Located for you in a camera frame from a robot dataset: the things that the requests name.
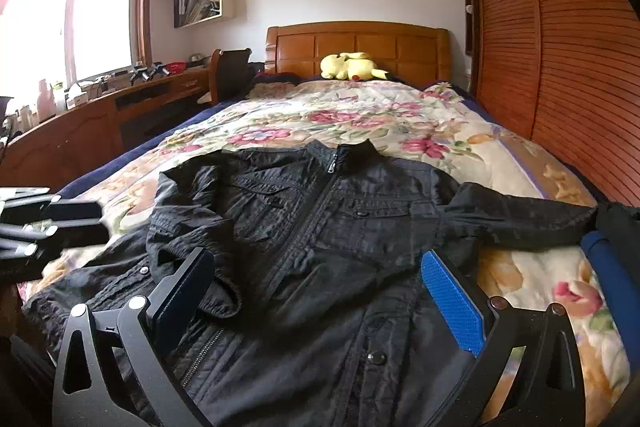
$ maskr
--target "wooden wardrobe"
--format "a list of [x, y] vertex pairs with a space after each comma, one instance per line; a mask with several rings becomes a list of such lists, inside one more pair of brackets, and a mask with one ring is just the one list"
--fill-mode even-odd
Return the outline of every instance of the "wooden wardrobe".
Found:
[[640, 203], [640, 21], [628, 0], [473, 0], [474, 80], [500, 123]]

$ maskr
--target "wooden cabinet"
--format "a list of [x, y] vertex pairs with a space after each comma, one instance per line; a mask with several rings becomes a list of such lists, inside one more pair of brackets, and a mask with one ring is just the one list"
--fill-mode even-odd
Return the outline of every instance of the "wooden cabinet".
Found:
[[73, 179], [110, 162], [122, 153], [117, 127], [111, 124], [107, 105], [96, 107], [82, 118], [65, 122], [64, 141], [58, 144], [66, 162], [78, 174]]
[[628, 0], [478, 0], [476, 97], [505, 127], [640, 202], [640, 20]]
[[9, 144], [0, 164], [0, 186], [60, 190], [124, 152], [120, 124], [207, 89], [209, 71], [198, 68], [114, 92], [56, 116]]
[[15, 139], [0, 164], [0, 185], [56, 189], [73, 180], [61, 149], [62, 123], [52, 120]]

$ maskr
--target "red bowl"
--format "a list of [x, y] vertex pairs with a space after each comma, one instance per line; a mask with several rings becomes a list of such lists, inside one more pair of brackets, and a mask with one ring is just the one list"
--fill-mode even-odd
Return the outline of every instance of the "red bowl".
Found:
[[171, 71], [171, 74], [180, 74], [185, 69], [187, 69], [186, 62], [171, 62], [171, 64], [167, 64], [166, 68]]

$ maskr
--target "floral comforter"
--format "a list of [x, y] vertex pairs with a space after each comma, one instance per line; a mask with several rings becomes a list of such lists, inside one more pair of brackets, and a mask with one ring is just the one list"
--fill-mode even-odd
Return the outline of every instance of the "floral comforter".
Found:
[[[248, 100], [202, 123], [177, 131], [156, 149], [132, 161], [80, 198], [104, 206], [112, 241], [151, 213], [158, 173], [218, 149], [327, 146], [370, 139], [383, 155], [430, 163], [459, 182], [473, 181], [499, 192], [593, 205], [582, 184], [553, 156], [469, 110], [447, 84], [420, 92], [402, 84], [338, 80], [258, 84]], [[30, 283], [26, 295], [95, 257], [101, 248], [67, 250]], [[629, 378], [626, 354], [598, 281], [578, 247], [543, 252], [487, 249], [479, 284], [512, 305], [566, 307], [574, 327], [587, 395], [587, 425], [595, 426]], [[485, 419], [500, 409], [513, 381], [521, 349], [514, 349]]]

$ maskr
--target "pikachu plush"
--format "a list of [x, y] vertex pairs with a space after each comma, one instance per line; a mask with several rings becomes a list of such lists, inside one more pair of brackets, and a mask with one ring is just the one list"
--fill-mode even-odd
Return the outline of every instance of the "pikachu plush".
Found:
[[320, 62], [323, 78], [371, 80], [375, 77], [386, 80], [388, 71], [379, 70], [376, 67], [376, 63], [366, 53], [327, 55]]

